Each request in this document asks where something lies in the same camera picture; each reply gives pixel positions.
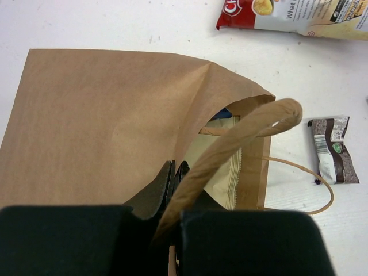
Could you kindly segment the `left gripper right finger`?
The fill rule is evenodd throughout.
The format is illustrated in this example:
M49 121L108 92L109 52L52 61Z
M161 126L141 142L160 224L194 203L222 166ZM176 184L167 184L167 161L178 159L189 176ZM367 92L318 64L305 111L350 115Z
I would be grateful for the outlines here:
M178 275L335 275L320 230L294 211L228 211L202 191L177 228Z

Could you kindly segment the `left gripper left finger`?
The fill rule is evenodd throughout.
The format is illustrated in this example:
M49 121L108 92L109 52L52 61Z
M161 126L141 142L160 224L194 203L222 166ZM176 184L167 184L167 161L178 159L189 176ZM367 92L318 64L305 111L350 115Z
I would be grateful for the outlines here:
M124 204L1 210L2 275L167 275L169 246L151 249L175 180L168 161Z

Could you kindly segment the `cream snack packet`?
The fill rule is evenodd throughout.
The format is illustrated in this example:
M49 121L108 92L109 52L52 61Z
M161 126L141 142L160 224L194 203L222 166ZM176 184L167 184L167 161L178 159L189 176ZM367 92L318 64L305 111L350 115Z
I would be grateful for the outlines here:
M198 134L188 148L184 161L192 168L201 154L217 139L217 136ZM242 150L238 150L212 176L196 199L193 209L234 210L241 167Z

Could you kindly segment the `brown paper bag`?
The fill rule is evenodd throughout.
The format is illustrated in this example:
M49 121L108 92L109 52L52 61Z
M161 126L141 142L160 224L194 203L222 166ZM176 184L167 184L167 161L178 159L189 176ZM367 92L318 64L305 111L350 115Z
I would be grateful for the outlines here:
M227 108L231 118L212 120ZM272 136L302 119L293 99L215 63L171 53L32 49L1 145L1 210L8 206L124 204L168 161L172 192L151 249L169 246L177 274L181 213L218 169L249 150L244 179L263 181ZM192 168L198 134L217 136Z

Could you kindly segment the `blue snack bag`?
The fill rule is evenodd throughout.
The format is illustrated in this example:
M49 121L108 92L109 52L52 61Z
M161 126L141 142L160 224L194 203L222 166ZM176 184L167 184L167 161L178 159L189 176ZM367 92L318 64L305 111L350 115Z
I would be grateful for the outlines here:
M212 117L212 120L220 120L220 119L226 119L226 118L231 118L231 117L232 117L232 113L227 108L223 108Z

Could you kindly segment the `brown M&M's packet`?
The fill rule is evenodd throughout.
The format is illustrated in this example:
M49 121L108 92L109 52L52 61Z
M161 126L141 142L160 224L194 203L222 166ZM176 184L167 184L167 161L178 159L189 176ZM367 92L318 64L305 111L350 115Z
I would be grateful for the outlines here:
M308 121L319 160L319 175L328 184L358 184L351 155L345 146L349 116Z

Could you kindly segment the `red snack packet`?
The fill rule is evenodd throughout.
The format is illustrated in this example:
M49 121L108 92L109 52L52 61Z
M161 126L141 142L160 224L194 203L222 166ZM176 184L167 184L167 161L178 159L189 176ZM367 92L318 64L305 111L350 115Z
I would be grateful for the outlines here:
M366 41L367 0L225 1L216 24L223 27Z

